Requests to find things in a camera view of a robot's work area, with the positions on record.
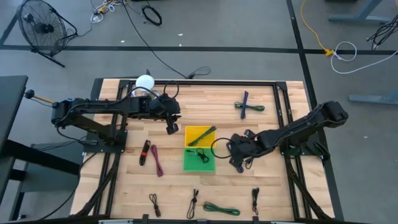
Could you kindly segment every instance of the green tray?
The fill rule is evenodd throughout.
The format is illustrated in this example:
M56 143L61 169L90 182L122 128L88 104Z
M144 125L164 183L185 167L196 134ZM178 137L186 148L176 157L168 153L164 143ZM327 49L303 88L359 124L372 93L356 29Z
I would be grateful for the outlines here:
M214 155L210 148L202 148L205 155L209 157L209 162L203 163L200 157L195 153L187 152L187 150L196 151L197 148L189 147L184 149L184 165L185 172L214 172L216 170Z

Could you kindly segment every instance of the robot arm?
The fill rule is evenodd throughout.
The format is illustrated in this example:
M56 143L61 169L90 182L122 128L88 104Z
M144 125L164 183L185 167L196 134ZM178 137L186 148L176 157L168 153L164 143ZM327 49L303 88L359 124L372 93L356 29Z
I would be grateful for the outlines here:
M347 118L347 112L338 102L329 101L318 105L308 115L283 128L261 131L257 134L246 130L244 136L233 134L231 142L227 144L231 153L229 163L240 168L243 159L264 156L283 141L288 141L290 146L299 146L306 143L309 136L324 127L336 128L345 124Z
M94 133L108 144L117 144L117 133L110 125L99 124L83 114L120 114L132 119L166 120L167 134L178 131L175 124L180 117L180 105L175 98L163 94L155 99L150 96L125 97L118 101L110 100L64 100L52 105L51 122L56 128L76 126Z

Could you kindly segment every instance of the yellow cable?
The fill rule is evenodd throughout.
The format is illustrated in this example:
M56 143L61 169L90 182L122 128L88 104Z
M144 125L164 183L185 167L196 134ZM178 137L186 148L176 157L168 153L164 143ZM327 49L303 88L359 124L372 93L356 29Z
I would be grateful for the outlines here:
M326 55L326 56L331 56L335 51L334 51L334 50L327 49L326 47L324 47L324 46L322 45L321 41L319 40L318 34L307 24L307 22L305 22L305 19L304 19L304 16L303 16L304 3L305 3L305 0L303 0L303 3L301 4L301 10L300 10L300 12L301 12L301 18L303 19L303 22L304 22L305 26L307 26L307 28L315 34L315 37L317 37L319 46L321 46L321 48L325 51L325 55Z

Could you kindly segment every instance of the white cable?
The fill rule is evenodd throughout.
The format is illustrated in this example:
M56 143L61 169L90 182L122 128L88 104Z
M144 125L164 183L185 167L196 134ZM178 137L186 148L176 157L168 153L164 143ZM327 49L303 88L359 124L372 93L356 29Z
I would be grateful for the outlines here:
M354 57L351 58L351 59L344 59L344 58L340 57L340 56L336 53L337 50L338 50L338 47L340 46L340 44L350 44L350 45L352 45L352 46L354 47L354 49L355 49ZM339 72L339 71L337 71L337 70L335 69L335 67L333 66L333 57L334 57L334 56L336 56L336 58L337 58L338 60L342 60L342 61L345 61L345 62L350 62L350 61L352 61L352 60L355 59L355 57L356 57L356 52L357 52L357 50L356 50L356 47L355 47L355 45L354 45L353 43L347 42L347 41L340 42L340 43L336 46L335 52L333 53L333 55L332 55L331 58L330 58L330 65L331 65L331 68L332 68L335 72L337 72L337 73L339 73L339 74L342 74L342 75L350 74L350 73L353 73L353 72L357 72L357 71L359 71L359 70L362 70L362 69L364 69L364 68L368 68L368 67L370 67L370 66L377 65L378 63L381 63L381 62L383 62L383 61L389 60L389 59L392 58L396 53L398 53L398 50L397 50L396 52L394 52L392 55L388 56L387 58L385 58L385 59L383 59L383 60L380 60L380 61L378 61L378 62L374 62L374 63L369 64L369 65L365 65L365 66L363 66L363 67L361 67L361 68L357 68L356 70L352 70L352 71L349 71L349 72Z
M94 9L94 11L93 11L93 13L91 15L91 18L90 18L91 23L96 24L96 23L101 22L104 19L104 14L103 13L99 13L98 9L101 9L102 7L105 7L109 11L114 12L114 9L115 9L114 6L122 4L121 1L124 1L124 0L118 0L118 2L116 2L115 0L104 0L101 5L95 7L95 9Z

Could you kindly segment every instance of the blue cable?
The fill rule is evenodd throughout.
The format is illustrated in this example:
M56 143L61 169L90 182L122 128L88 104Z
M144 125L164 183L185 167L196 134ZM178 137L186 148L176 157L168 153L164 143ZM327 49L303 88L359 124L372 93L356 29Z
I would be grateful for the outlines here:
M243 106L242 106L242 112L241 112L241 119L246 118L246 103L248 102L248 96L249 93L247 91L244 92L244 98L243 98Z

